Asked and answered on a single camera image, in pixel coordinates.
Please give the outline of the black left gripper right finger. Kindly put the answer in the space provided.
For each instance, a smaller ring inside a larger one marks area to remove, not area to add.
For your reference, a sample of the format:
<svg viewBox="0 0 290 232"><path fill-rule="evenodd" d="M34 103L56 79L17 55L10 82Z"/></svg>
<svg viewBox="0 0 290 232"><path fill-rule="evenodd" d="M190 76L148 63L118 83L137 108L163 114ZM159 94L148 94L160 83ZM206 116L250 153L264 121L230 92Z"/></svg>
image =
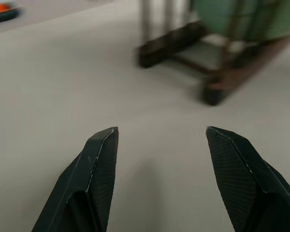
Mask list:
<svg viewBox="0 0 290 232"><path fill-rule="evenodd" d="M290 185L245 137L209 126L217 186L236 232L290 232Z"/></svg>

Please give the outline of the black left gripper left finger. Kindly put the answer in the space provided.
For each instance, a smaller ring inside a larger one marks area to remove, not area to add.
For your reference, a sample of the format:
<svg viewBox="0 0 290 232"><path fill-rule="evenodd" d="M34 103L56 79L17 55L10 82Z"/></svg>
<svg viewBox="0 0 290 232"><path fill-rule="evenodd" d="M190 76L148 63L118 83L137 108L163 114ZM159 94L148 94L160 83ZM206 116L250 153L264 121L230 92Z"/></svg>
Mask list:
<svg viewBox="0 0 290 232"><path fill-rule="evenodd" d="M59 176L32 231L105 232L115 186L118 127L91 136Z"/></svg>

